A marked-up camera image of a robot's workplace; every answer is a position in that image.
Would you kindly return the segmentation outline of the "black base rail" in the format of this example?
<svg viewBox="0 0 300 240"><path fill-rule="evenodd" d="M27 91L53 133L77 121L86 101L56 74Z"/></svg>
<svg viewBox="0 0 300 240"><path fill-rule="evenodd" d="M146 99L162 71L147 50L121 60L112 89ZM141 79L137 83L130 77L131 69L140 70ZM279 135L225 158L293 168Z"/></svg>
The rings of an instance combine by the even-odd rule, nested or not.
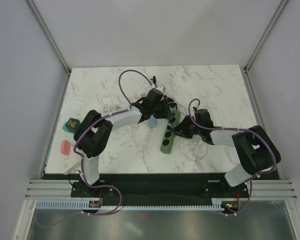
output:
<svg viewBox="0 0 300 240"><path fill-rule="evenodd" d="M102 173L94 187L82 180L71 190L73 198L98 198L106 205L207 205L212 199L247 198L245 184L226 187L223 173Z"/></svg>

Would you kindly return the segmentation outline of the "teal block with orange top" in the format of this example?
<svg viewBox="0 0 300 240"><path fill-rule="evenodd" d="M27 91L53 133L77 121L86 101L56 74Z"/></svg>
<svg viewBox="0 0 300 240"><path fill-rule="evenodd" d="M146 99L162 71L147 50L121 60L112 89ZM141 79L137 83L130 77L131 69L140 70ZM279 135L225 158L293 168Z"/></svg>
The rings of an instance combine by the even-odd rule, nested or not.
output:
<svg viewBox="0 0 300 240"><path fill-rule="evenodd" d="M80 127L80 125L81 125L80 120L71 117L68 119L68 121L64 123L62 129L67 133L74 134L77 131L77 129Z"/></svg>

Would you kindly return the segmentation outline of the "white power strip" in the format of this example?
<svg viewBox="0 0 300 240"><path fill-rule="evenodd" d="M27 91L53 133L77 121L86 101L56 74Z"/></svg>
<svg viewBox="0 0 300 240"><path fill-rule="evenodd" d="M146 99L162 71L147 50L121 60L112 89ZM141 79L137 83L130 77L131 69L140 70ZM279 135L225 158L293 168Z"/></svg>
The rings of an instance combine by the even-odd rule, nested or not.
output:
<svg viewBox="0 0 300 240"><path fill-rule="evenodd" d="M61 164L61 173L64 175L69 175L75 172L75 170L81 171L81 160L82 157L73 152L70 155L66 155Z"/></svg>

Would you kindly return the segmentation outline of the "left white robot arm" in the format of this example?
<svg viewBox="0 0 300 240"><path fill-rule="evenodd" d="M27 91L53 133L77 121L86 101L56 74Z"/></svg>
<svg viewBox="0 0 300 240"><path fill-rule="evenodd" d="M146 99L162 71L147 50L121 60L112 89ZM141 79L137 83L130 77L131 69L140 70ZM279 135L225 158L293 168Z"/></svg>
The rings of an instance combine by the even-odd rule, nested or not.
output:
<svg viewBox="0 0 300 240"><path fill-rule="evenodd" d="M151 89L145 97L129 103L127 108L113 113L99 113L91 110L87 113L74 133L74 153L81 156L81 178L84 181L82 191L89 197L100 191L97 182L100 178L99 157L105 150L113 131L125 126L139 124L149 120L169 119L172 117L170 103L174 100L157 88Z"/></svg>

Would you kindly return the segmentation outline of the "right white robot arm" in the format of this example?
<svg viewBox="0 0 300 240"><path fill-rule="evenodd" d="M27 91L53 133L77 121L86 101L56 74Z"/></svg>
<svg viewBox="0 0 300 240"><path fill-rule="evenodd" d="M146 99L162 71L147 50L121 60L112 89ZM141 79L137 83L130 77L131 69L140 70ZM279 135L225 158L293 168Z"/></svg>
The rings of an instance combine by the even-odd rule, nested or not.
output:
<svg viewBox="0 0 300 240"><path fill-rule="evenodd" d="M225 173L219 184L219 191L225 197L232 196L238 185L273 172L281 161L280 152L260 125L250 128L215 126L204 108L196 109L194 116L186 115L172 132L185 139L200 136L208 145L235 148L239 163Z"/></svg>

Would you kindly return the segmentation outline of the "blue USB charger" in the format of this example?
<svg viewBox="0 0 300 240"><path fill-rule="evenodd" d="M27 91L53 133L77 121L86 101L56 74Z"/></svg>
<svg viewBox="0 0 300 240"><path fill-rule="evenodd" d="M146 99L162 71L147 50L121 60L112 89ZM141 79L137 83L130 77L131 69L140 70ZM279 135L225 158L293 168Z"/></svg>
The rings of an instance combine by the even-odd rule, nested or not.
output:
<svg viewBox="0 0 300 240"><path fill-rule="evenodd" d="M148 127L151 129L154 129L157 127L158 121L154 116L151 116L150 119L148 120Z"/></svg>

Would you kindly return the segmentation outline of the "pink plug adapter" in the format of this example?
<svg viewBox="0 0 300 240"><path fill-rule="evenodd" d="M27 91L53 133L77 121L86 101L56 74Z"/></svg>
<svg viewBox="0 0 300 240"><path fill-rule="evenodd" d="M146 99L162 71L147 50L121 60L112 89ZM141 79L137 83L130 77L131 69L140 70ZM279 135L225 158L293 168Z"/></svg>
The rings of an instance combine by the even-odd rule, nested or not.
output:
<svg viewBox="0 0 300 240"><path fill-rule="evenodd" d="M60 145L60 152L65 156L69 156L71 147L71 143L68 140L62 140Z"/></svg>

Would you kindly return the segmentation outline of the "green power strip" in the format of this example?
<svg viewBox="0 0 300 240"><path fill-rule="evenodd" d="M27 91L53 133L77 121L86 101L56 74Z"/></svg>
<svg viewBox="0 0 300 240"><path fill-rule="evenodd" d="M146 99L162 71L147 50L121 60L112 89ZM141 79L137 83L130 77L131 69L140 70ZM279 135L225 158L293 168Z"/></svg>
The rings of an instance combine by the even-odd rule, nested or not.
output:
<svg viewBox="0 0 300 240"><path fill-rule="evenodd" d="M172 151L172 147L175 139L175 134L173 133L173 130L179 124L180 116L181 116L180 111L177 109L173 109L171 112L172 112L172 117L167 122L167 127L160 147L160 151L166 155L170 154Z"/></svg>

